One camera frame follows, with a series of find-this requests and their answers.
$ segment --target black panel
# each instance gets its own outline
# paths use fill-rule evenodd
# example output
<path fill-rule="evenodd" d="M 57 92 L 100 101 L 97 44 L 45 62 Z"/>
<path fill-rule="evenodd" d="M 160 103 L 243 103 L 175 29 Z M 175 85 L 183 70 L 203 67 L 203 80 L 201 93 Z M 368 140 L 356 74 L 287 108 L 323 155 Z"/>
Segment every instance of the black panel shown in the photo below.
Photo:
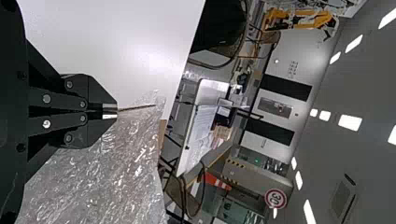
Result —
<path fill-rule="evenodd" d="M 286 146 L 290 146 L 294 136 L 294 132 L 291 130 L 257 119 L 249 119 L 245 131 L 255 133 Z"/>
<path fill-rule="evenodd" d="M 312 90 L 312 86 L 269 75 L 264 75 L 262 77 L 262 84 L 260 85 L 260 88 L 286 95 L 301 101 L 308 100 L 309 93 Z"/>

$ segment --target ceiling light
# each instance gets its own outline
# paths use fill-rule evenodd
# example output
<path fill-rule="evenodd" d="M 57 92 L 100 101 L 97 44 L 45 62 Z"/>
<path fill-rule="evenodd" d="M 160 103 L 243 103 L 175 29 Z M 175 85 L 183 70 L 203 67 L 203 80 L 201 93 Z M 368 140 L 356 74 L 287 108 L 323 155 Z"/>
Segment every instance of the ceiling light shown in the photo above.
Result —
<path fill-rule="evenodd" d="M 358 38 L 354 39 L 350 44 L 346 46 L 346 53 L 350 52 L 354 48 L 356 48 L 360 43 L 361 40 L 363 39 L 363 35 L 358 36 Z"/>
<path fill-rule="evenodd" d="M 330 59 L 330 64 L 337 62 L 338 59 L 340 59 L 340 56 L 341 56 L 341 51 L 338 51 L 338 53 L 334 54 L 334 56 L 332 56 L 332 58 Z"/>
<path fill-rule="evenodd" d="M 396 19 L 396 8 L 393 9 L 388 15 L 382 18 L 382 21 L 379 23 L 378 30 L 384 28 L 384 26 L 388 25 L 391 21 Z"/>
<path fill-rule="evenodd" d="M 315 221 L 314 212 L 312 212 L 312 207 L 311 207 L 311 203 L 309 202 L 309 200 L 306 200 L 304 203 L 304 213 L 305 213 L 306 223 L 317 224 L 317 222 Z"/>
<path fill-rule="evenodd" d="M 361 118 L 342 115 L 340 121 L 338 121 L 338 125 L 356 132 L 361 126 L 361 121 Z"/>
<path fill-rule="evenodd" d="M 293 168 L 293 170 L 295 170 L 297 167 L 297 160 L 293 157 L 291 159 L 291 168 Z"/>
<path fill-rule="evenodd" d="M 296 174 L 296 183 L 297 189 L 300 190 L 303 187 L 303 179 L 301 178 L 300 171 L 298 171 Z"/>
<path fill-rule="evenodd" d="M 323 110 L 322 112 L 320 112 L 319 119 L 328 121 L 331 115 L 331 112 Z"/>
<path fill-rule="evenodd" d="M 277 216 L 277 209 L 274 208 L 274 219 L 276 219 L 276 216 Z"/>
<path fill-rule="evenodd" d="M 309 115 L 311 116 L 311 117 L 316 117 L 317 116 L 317 114 L 318 114 L 318 111 L 316 110 L 316 109 L 312 109 L 311 110 L 311 113 L 309 113 Z"/>
<path fill-rule="evenodd" d="M 392 132 L 390 133 L 390 137 L 388 139 L 388 142 L 396 145 L 396 126 L 393 127 Z"/>

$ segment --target orange object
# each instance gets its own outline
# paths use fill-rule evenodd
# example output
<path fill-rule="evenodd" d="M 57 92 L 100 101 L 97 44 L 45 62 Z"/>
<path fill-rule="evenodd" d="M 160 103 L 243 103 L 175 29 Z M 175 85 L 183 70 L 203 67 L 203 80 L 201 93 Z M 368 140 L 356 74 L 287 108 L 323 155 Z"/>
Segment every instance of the orange object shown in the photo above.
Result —
<path fill-rule="evenodd" d="M 205 173 L 205 181 L 206 184 L 208 185 L 212 185 L 221 189 L 225 189 L 225 190 L 231 190 L 231 186 L 227 185 L 226 183 L 222 182 L 220 179 L 218 179 L 217 177 L 213 176 L 212 174 L 206 172 Z"/>

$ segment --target crinkled foil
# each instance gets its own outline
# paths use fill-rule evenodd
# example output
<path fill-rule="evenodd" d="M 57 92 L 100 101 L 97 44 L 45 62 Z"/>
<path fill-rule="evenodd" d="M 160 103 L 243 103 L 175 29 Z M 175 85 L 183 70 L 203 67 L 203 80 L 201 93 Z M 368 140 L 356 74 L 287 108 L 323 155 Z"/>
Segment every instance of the crinkled foil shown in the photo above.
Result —
<path fill-rule="evenodd" d="M 166 223 L 157 173 L 164 99 L 155 101 L 119 113 L 90 148 L 59 149 L 26 184 L 16 223 Z"/>

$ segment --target circular sign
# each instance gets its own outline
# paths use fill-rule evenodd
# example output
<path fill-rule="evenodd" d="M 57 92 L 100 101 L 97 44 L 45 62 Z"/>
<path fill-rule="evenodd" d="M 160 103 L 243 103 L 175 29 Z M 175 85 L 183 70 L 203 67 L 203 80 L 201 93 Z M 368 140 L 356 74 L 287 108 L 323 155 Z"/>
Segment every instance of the circular sign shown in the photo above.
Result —
<path fill-rule="evenodd" d="M 280 189 L 270 189 L 265 193 L 265 202 L 270 208 L 282 209 L 286 206 L 288 199 Z"/>

